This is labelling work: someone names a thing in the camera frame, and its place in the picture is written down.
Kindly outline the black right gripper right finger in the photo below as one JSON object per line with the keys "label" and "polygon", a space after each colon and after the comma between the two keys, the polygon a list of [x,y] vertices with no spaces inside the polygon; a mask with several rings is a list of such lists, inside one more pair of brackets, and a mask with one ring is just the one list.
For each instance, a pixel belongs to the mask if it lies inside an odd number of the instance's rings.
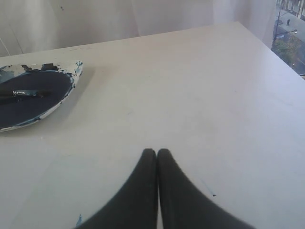
{"label": "black right gripper right finger", "polygon": [[170,150],[160,149],[157,169],[165,229],[252,229],[206,197],[184,174]]}

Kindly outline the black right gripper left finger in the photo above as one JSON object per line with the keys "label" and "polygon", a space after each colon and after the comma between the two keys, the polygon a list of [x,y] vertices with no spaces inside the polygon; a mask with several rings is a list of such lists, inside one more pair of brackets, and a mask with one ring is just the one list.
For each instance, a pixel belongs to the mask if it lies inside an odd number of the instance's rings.
{"label": "black right gripper left finger", "polygon": [[81,229],[157,228],[157,156],[144,149],[124,185]]}

